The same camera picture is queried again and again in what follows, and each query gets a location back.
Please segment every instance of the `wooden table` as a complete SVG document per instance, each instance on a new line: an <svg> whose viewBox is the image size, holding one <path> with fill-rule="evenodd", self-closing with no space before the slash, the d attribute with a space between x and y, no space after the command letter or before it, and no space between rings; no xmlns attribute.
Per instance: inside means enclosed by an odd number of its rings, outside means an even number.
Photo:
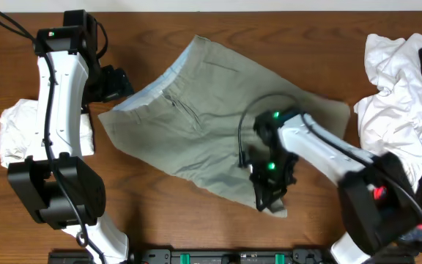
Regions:
<svg viewBox="0 0 422 264"><path fill-rule="evenodd" d="M62 14L13 14L32 34L61 26ZM422 12L97 13L110 46L103 65L126 70L135 90L155 80L199 34L274 70L299 87L353 106L372 95L363 66L370 33L422 34ZM20 98L37 99L32 44L0 27L0 115ZM107 188L107 211L131 245L176 249L282 249L331 245L344 233L335 187L306 162L284 202L286 219L222 199L115 149L91 105L96 153L88 165ZM359 145L357 117L345 139ZM74 238L35 224L0 165L0 263L46 263L52 249L77 249Z"/></svg>

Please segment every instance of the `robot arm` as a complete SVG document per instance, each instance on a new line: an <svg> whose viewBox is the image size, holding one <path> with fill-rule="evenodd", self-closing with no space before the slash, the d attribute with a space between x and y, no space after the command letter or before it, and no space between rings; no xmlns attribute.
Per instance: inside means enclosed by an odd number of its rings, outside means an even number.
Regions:
<svg viewBox="0 0 422 264"><path fill-rule="evenodd" d="M105 212L106 192L102 179L82 160L79 139L81 107L96 101L109 101L133 94L121 69L100 67L97 58L97 21L83 10L64 13L63 27L41 29L37 40L45 50L55 72L55 89L50 118L50 144L54 162L64 178L86 224L94 262L116 264L128 256L128 238ZM39 57L40 93L37 122L24 162L10 164L8 181L37 223L47 223L75 238L81 231L73 209L57 184L48 182L50 168L45 150L44 126L50 93L47 62Z"/></svg>
<svg viewBox="0 0 422 264"><path fill-rule="evenodd" d="M271 153L275 153L270 157L272 164L280 160L277 156L281 153L293 153L306 159L338 187L341 214L347 229L343 238L331 248L338 263L363 263L420 224L410 201L397 188L401 186L413 195L395 155L388 153L377 157L353 147L326 131L309 114L295 110L260 114L253 129L270 147ZM253 171L259 173L260 180L269 179L262 184L269 187L286 173L271 172L267 167ZM397 186L385 180L392 175ZM380 188L387 191L385 200L378 200L374 195L374 190Z"/></svg>

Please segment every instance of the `white wall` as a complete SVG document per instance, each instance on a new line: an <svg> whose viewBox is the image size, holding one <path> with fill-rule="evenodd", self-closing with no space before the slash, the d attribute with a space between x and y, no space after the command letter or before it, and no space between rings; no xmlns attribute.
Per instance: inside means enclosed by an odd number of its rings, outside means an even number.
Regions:
<svg viewBox="0 0 422 264"><path fill-rule="evenodd" d="M422 0L0 0L3 12L422 10Z"/></svg>

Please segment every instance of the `khaki shorts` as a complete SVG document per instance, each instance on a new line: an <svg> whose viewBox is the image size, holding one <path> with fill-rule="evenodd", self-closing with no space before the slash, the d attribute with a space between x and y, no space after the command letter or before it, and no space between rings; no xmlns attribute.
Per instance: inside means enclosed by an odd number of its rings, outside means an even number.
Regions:
<svg viewBox="0 0 422 264"><path fill-rule="evenodd" d="M349 107L305 92L256 62L195 37L158 80L100 114L115 147L131 156L231 201L255 208L249 171L238 164L237 125L244 108L270 92L299 98L323 127L342 138ZM253 119L268 109L290 107L289 98L273 96L257 103L243 123L243 147L261 145ZM267 213L286 217L278 201Z"/></svg>

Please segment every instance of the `green led light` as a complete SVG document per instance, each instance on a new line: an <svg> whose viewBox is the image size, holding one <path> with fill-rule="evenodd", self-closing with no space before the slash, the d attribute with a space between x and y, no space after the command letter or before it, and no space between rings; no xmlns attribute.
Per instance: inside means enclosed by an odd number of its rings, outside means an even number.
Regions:
<svg viewBox="0 0 422 264"><path fill-rule="evenodd" d="M276 169L276 164L275 164L274 162L270 162L270 163L268 164L268 169L269 169L269 170L274 170L274 169Z"/></svg>

